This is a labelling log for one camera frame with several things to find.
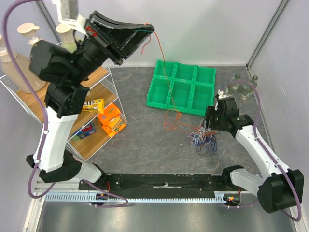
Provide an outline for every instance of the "green compartment tray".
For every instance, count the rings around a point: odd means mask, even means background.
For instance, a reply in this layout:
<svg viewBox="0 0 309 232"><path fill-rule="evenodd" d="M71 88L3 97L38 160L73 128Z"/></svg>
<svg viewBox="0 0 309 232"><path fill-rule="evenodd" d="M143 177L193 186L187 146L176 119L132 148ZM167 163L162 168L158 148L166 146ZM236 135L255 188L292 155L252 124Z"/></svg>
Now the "green compartment tray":
<svg viewBox="0 0 309 232"><path fill-rule="evenodd" d="M174 108L168 82L163 72L164 62L158 60L147 94L146 105L160 109ZM177 110L204 116L206 107L213 106L216 69L197 65L166 62L172 97Z"/></svg>

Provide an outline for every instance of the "orange box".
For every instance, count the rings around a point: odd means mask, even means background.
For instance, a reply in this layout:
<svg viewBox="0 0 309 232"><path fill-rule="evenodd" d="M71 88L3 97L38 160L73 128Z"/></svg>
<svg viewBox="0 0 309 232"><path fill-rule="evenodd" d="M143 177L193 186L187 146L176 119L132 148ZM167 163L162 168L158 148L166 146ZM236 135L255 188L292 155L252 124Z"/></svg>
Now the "orange box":
<svg viewBox="0 0 309 232"><path fill-rule="evenodd" d="M111 138L116 135L119 131L121 131L126 125L122 118L118 117L119 120L114 120L116 122L111 122L111 124L104 125L102 128Z"/></svg>
<svg viewBox="0 0 309 232"><path fill-rule="evenodd" d="M117 106L115 106L113 103L110 104L106 109L104 109L103 114L98 115L98 122L103 126L108 121L110 121L113 117L119 116L120 115L120 110L118 109Z"/></svg>

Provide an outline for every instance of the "tangled wires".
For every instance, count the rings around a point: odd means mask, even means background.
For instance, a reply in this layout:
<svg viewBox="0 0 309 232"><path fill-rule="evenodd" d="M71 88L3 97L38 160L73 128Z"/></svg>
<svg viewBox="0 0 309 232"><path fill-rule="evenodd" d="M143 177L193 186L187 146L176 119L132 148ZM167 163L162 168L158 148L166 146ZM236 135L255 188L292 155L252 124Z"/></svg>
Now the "tangled wires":
<svg viewBox="0 0 309 232"><path fill-rule="evenodd" d="M211 132L210 129L204 128L202 123L203 120L197 130L189 134L187 138L189 143L196 147L196 152L200 156L204 156L206 154L214 155L217 151L217 139L215 132Z"/></svg>

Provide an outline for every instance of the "metal track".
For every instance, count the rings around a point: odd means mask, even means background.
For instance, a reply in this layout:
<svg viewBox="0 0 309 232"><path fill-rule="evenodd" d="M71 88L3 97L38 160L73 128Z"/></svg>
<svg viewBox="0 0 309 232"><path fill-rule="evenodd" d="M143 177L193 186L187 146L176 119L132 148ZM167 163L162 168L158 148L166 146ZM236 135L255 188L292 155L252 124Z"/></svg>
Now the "metal track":
<svg viewBox="0 0 309 232"><path fill-rule="evenodd" d="M120 199L96 200L96 195L100 192L50 192L46 195L46 202L125 202ZM214 198L171 198L171 199L139 199L129 198L130 203L226 203L223 200L223 193L215 193Z"/></svg>

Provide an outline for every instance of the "clear plastic container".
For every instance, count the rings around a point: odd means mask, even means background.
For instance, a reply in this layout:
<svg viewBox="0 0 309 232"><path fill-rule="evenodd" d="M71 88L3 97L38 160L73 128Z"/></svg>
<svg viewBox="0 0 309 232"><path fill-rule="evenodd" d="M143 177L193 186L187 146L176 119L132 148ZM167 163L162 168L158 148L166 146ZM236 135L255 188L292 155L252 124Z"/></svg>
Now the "clear plastic container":
<svg viewBox="0 0 309 232"><path fill-rule="evenodd" d="M257 79L258 79L257 76L253 76L253 77L251 78L251 80L249 81L249 84L253 85L254 88L256 88L256 86L257 86L257 82L256 82ZM249 97L251 97L251 96L253 95L254 90L253 90L253 88L251 88L248 84L245 84L245 83L243 84L243 83L241 83L241 84L239 85L239 87L238 87L237 92L238 92L238 94L239 94L239 96L240 96L241 99L246 100L246 99L248 99Z"/></svg>
<svg viewBox="0 0 309 232"><path fill-rule="evenodd" d="M233 96L237 92L237 89L239 86L239 83L233 83L233 82L239 79L240 79L240 74L236 74L233 78L231 78L229 80L230 84L228 84L224 89L224 94Z"/></svg>

